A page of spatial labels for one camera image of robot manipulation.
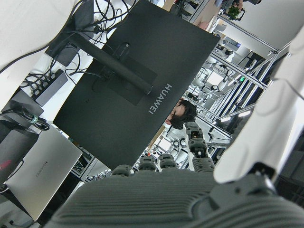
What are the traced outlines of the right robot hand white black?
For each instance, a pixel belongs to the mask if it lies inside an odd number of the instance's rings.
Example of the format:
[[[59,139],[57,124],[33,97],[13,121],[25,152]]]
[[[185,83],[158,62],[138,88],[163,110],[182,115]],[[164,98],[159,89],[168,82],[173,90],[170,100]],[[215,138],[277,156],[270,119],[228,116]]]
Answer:
[[[301,228],[304,211],[273,181],[304,127],[304,32],[220,160],[195,153],[194,170],[169,157],[148,168],[84,184],[48,228]]]

